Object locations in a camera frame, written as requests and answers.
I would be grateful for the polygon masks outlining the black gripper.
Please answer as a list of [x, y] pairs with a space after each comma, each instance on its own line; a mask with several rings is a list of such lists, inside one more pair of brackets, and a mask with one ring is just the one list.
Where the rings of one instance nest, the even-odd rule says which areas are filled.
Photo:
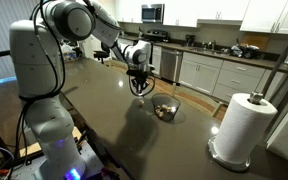
[[131, 80], [132, 90], [135, 93], [137, 93], [137, 85], [141, 85], [142, 86], [142, 93], [144, 93], [144, 91], [147, 89], [147, 87], [149, 85], [149, 83], [147, 82], [148, 73], [140, 71], [140, 70], [128, 70], [126, 72], [126, 74], [129, 76], [133, 76], [133, 79]]

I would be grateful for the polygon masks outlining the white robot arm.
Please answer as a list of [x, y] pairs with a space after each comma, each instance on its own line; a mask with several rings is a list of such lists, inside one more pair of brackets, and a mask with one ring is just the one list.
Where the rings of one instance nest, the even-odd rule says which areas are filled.
[[30, 20], [19, 20], [9, 30], [10, 54], [23, 103], [20, 118], [31, 128], [45, 156], [33, 177], [37, 180], [80, 180], [86, 159], [72, 136], [73, 120], [59, 100], [65, 82], [62, 40], [81, 41], [93, 35], [130, 68], [131, 92], [147, 88], [151, 44], [118, 41], [121, 27], [96, 0], [41, 1]]

